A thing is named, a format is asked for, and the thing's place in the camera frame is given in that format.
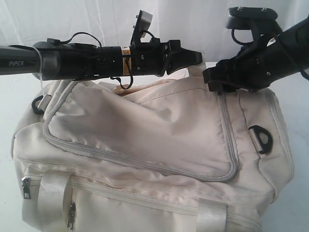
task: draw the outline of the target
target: beige bag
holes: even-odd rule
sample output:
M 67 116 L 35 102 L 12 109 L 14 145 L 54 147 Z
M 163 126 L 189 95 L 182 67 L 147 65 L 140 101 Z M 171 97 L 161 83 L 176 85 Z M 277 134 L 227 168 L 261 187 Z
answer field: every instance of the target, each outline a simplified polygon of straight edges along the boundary
M 294 172 L 271 90 L 218 95 L 192 73 L 122 96 L 113 88 L 54 81 L 44 115 L 30 107 L 23 116 L 13 158 L 26 223 L 44 232 L 261 231 Z

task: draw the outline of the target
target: bag strap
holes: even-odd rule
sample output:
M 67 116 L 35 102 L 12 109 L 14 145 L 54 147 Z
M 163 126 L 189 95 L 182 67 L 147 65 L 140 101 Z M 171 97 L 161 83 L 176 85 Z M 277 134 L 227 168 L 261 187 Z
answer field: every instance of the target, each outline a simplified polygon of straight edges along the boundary
M 227 205 L 200 198 L 196 232 L 225 232 Z
M 68 231 L 71 194 L 66 194 L 70 173 L 48 171 L 44 174 L 38 196 L 38 216 L 43 232 Z

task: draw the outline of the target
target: white surface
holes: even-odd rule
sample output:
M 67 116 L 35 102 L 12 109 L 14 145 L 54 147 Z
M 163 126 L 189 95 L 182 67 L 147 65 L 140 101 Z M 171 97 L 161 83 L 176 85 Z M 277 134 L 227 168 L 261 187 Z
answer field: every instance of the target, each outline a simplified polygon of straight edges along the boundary
M 181 39 L 185 48 L 203 51 L 207 61 L 230 58 L 239 50 L 224 29 L 232 6 L 270 7 L 289 28 L 308 16 L 308 0 L 0 0 L 0 44 L 32 45 L 47 37 L 68 39 L 77 31 L 97 36 L 105 45 L 128 45 L 140 9 L 154 15 L 150 31 L 162 41 Z M 247 39 L 248 34 L 238 35 Z M 75 42 L 94 43 L 80 36 Z M 139 78 L 136 84 L 156 77 Z M 10 158 L 16 123 L 39 91 L 30 74 L 1 76 L 0 85 L 0 225 L 4 232 L 34 232 L 21 221 L 21 196 Z M 306 232 L 309 228 L 309 82 L 298 74 L 271 86 L 279 97 L 295 160 L 295 178 L 263 216 L 266 232 Z

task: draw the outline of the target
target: white backdrop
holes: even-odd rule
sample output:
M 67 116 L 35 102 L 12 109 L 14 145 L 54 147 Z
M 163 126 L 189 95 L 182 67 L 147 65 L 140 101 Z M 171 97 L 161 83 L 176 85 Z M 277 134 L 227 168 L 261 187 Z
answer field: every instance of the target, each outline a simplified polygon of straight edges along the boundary
M 308 0 L 0 0 L 0 44 L 33 45 L 46 38 L 66 40 L 75 32 L 95 35 L 105 46 L 128 45 L 139 10 L 153 14 L 151 31 L 162 41 L 181 39 L 182 47 L 202 51 L 206 61 L 234 56 L 239 45 L 225 29 L 228 7 L 274 9 L 287 29 L 305 19 Z M 249 33 L 238 33 L 248 41 Z M 81 35 L 75 42 L 95 44 Z M 136 78 L 135 84 L 156 77 Z M 17 121 L 39 91 L 30 74 L 0 76 L 0 225 L 4 232 L 33 232 L 21 221 L 10 139 Z M 308 231 L 309 228 L 309 82 L 299 74 L 271 85 L 281 102 L 295 160 L 295 178 L 262 218 L 266 232 Z

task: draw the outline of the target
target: zipper pull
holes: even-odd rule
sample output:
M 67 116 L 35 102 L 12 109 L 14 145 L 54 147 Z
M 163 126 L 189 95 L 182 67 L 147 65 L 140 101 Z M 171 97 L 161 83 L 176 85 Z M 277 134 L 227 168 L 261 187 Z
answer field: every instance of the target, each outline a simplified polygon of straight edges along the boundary
M 30 200 L 31 195 L 30 195 L 30 178 L 24 177 L 21 179 L 22 187 L 23 187 L 23 194 L 24 194 L 24 199 Z
M 73 223 L 74 223 L 74 217 L 75 217 L 75 210 L 76 206 L 74 202 L 71 202 L 70 208 L 69 208 L 69 219 L 68 219 L 68 229 L 73 230 Z

